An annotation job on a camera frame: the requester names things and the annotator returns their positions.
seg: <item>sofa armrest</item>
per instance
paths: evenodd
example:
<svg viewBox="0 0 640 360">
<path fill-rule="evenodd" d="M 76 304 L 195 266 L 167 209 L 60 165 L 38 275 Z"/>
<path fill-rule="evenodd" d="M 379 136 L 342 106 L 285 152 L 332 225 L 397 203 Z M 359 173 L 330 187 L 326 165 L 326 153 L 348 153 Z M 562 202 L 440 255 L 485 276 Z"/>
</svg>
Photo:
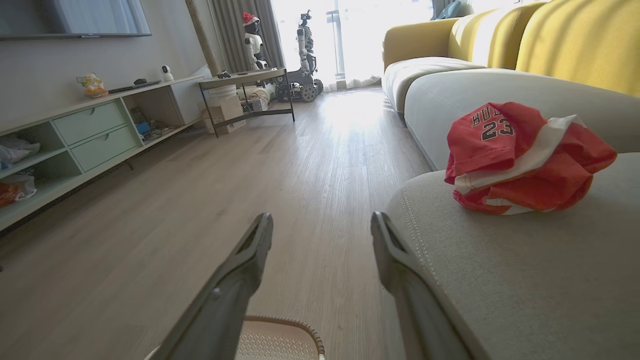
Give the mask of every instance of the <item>sofa armrest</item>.
<svg viewBox="0 0 640 360">
<path fill-rule="evenodd" d="M 389 29 L 382 43 L 385 70 L 389 65 L 402 60 L 447 56 L 449 35 L 453 24 L 458 20 L 434 20 Z"/>
</svg>

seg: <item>cat scratching post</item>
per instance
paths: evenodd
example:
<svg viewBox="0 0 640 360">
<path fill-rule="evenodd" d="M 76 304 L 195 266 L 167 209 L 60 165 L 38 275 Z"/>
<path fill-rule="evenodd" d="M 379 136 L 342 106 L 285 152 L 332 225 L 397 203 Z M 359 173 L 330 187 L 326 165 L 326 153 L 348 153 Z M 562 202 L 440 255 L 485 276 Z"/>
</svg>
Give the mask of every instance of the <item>cat scratching post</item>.
<svg viewBox="0 0 640 360">
<path fill-rule="evenodd" d="M 218 66 L 216 56 L 213 54 L 213 50 L 211 50 L 211 44 L 209 43 L 209 39 L 207 39 L 207 34 L 202 27 L 202 21 L 200 21 L 200 12 L 198 11 L 196 0 L 185 0 L 185 2 L 187 4 L 187 9 L 189 9 L 191 21 L 193 22 L 193 28 L 195 29 L 196 35 L 198 36 L 198 41 L 200 42 L 200 47 L 202 48 L 202 53 L 204 54 L 205 61 L 207 62 L 207 66 L 209 66 L 211 76 L 215 77 L 220 72 L 220 67 Z"/>
</svg>

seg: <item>wooden floor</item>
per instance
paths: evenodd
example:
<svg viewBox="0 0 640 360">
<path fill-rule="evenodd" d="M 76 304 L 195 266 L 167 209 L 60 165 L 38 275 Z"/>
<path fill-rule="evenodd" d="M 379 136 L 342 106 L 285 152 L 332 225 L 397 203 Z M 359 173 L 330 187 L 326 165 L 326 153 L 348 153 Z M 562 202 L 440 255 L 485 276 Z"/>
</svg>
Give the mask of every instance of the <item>wooden floor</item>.
<svg viewBox="0 0 640 360">
<path fill-rule="evenodd" d="M 327 359 L 402 359 L 369 219 L 427 165 L 380 88 L 294 106 L 181 134 L 5 236 L 0 359 L 142 360 L 263 211 L 249 313 L 309 323 Z"/>
</svg>

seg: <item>white wall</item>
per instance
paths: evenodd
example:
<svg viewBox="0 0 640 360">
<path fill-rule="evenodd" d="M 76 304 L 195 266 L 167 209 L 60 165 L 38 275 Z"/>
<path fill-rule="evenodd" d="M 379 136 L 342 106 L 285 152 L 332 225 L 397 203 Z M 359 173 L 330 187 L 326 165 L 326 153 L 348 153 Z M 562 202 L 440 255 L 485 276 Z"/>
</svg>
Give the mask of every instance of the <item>white wall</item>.
<svg viewBox="0 0 640 360">
<path fill-rule="evenodd" d="M 89 72 L 117 88 L 138 78 L 161 79 L 161 65 L 180 79 L 205 63 L 184 0 L 142 5 L 151 37 L 0 41 L 0 121 L 85 100 L 76 76 Z"/>
</svg>

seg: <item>white stripe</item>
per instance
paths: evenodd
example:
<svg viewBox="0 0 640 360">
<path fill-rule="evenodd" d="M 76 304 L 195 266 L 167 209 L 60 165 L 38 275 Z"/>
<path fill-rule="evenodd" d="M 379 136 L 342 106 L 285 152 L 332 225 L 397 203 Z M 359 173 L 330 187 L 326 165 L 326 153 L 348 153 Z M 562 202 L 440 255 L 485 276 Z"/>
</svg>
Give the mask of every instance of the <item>white stripe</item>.
<svg viewBox="0 0 640 360">
<path fill-rule="evenodd" d="M 578 115 L 549 119 L 538 131 L 531 148 L 515 160 L 513 167 L 507 170 L 476 170 L 456 176 L 456 188 L 465 195 L 475 188 L 499 183 L 540 168 L 556 150 L 572 122 L 584 126 Z"/>
<path fill-rule="evenodd" d="M 491 205 L 491 206 L 511 206 L 507 211 L 503 212 L 501 215 L 516 215 L 522 213 L 528 213 L 533 211 L 533 209 L 525 208 L 524 206 L 520 206 L 518 204 L 514 204 L 507 199 L 483 199 L 483 204 Z"/>
</svg>

